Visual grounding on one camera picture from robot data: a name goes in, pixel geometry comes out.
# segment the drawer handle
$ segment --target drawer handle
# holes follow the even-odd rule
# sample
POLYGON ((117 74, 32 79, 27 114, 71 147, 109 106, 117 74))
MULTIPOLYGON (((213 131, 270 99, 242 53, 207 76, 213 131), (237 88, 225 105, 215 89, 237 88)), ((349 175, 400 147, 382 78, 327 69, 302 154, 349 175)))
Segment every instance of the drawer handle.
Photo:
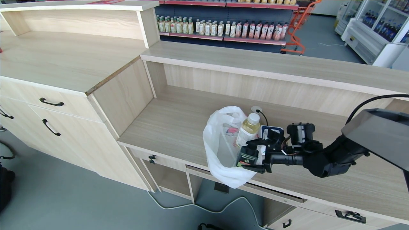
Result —
POLYGON ((14 119, 14 117, 13 116, 8 116, 3 110, 1 110, 0 109, 0 114, 3 116, 3 117, 7 117, 7 118, 10 118, 10 119, 14 119))
POLYGON ((292 224, 292 220, 289 219, 289 220, 288 220, 288 224, 283 223, 283 228, 289 227, 291 224, 292 224))
POLYGON ((47 125, 47 119, 43 119, 43 124, 47 127, 55 136, 61 136, 61 133, 54 132, 50 127, 47 125))
POLYGON ((361 216, 361 214, 357 212, 347 211, 345 215, 342 215, 342 211, 335 210, 335 214, 337 215, 337 217, 342 218, 342 219, 347 219, 347 220, 355 221, 359 223, 366 223, 366 218, 361 216))
POLYGON ((44 104, 49 104, 49 105, 52 105, 52 106, 59 106, 59 107, 64 105, 64 102, 60 102, 60 103, 57 103, 57 104, 46 102, 44 97, 40 98, 40 102, 42 102, 44 104))

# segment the display fridge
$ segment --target display fridge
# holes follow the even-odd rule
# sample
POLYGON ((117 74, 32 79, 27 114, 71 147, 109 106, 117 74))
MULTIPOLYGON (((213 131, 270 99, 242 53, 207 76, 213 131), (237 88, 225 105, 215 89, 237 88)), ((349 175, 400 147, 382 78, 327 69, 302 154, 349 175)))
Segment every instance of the display fridge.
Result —
POLYGON ((338 19, 337 26, 335 27, 335 32, 338 33, 339 35, 342 35, 345 31, 346 25, 348 25, 348 22, 351 18, 354 18, 356 16, 356 13, 359 10, 359 7, 361 6, 363 0, 350 0, 350 1, 345 1, 342 3, 341 8, 340 8, 340 15, 338 19))
POLYGON ((341 38, 367 64, 390 68, 408 43, 409 0, 364 0, 341 38))

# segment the bottle label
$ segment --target bottle label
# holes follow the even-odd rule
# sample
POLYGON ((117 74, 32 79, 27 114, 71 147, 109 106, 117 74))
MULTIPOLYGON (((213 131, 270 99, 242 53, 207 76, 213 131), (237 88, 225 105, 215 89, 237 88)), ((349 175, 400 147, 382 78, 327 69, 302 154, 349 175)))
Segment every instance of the bottle label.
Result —
POLYGON ((236 145, 239 147, 247 145, 246 142, 256 138, 256 135, 257 133, 251 134, 247 132, 246 130, 244 130, 243 127, 241 127, 237 135, 236 145))

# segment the black object on floor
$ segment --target black object on floor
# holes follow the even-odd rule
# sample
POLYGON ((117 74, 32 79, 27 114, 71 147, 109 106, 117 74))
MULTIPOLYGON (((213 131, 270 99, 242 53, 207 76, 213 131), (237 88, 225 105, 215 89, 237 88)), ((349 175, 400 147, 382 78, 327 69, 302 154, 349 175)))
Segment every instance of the black object on floor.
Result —
POLYGON ((230 187, 227 186, 227 185, 224 185, 222 183, 215 182, 214 183, 214 190, 228 194, 229 190, 230 190, 230 187))

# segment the plastic bag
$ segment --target plastic bag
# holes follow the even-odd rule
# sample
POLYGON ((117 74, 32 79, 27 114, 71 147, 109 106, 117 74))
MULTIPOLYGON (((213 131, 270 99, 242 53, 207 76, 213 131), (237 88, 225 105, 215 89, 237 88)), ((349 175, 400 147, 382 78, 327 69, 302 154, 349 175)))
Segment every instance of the plastic bag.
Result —
POLYGON ((223 184, 234 189, 245 184, 256 174, 256 172, 236 167, 240 149, 235 142, 245 119, 247 116, 239 107, 224 107, 210 116, 203 131, 203 142, 210 173, 223 184))

